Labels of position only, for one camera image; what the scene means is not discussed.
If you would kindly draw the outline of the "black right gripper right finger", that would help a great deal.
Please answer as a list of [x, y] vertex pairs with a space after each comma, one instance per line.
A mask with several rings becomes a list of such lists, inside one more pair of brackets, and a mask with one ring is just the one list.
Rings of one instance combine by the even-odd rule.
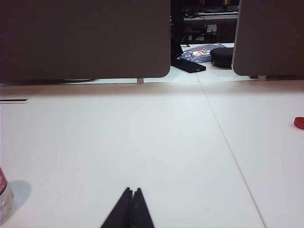
[[141, 188], [135, 191], [130, 210], [130, 228], [154, 228]]

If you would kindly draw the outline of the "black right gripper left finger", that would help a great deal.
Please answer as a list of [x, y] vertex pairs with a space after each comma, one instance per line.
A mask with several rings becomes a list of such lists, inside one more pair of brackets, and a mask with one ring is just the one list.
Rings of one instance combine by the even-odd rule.
[[129, 226], [130, 206], [133, 191], [128, 187], [105, 219], [101, 228], [127, 228]]

